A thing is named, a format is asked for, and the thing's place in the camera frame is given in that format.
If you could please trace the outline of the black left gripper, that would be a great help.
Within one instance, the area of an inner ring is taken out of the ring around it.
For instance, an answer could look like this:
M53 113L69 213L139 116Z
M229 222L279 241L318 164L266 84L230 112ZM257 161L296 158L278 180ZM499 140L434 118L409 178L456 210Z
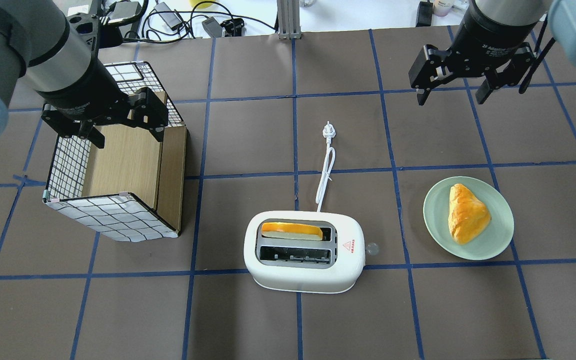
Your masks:
M64 89L41 92L46 101L41 120L62 138L78 138L105 148L99 126L124 125L148 130L162 142L169 125L168 94L142 87L132 95L121 91L103 63L90 63L82 78Z

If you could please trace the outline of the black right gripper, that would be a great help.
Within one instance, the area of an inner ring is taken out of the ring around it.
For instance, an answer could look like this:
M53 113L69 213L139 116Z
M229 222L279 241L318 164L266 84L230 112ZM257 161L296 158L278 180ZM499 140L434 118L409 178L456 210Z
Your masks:
M433 89L457 78L486 79L476 91L482 105L494 91L518 85L537 59L526 41L538 20L518 14L502 21L483 10L467 10L447 50L425 44L409 69L410 87L423 106Z

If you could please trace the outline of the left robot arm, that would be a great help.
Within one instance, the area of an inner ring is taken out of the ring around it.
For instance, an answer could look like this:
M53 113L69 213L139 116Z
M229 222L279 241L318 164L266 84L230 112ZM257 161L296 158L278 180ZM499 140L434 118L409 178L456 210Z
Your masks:
M102 149L98 127L124 125L162 142L166 104L150 88L124 93L98 59L100 49L123 43L120 27L140 17L111 19L100 7L67 16L52 0L0 0L0 136L21 79L44 99L41 118L59 137Z

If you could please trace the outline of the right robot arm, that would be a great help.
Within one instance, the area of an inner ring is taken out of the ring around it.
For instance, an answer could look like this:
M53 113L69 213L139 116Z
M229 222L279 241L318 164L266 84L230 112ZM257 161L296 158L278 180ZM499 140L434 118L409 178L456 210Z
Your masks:
M523 94L555 43L576 66L576 0L472 0L450 47L422 47L408 76L417 102L459 78L483 78L478 104L505 86Z

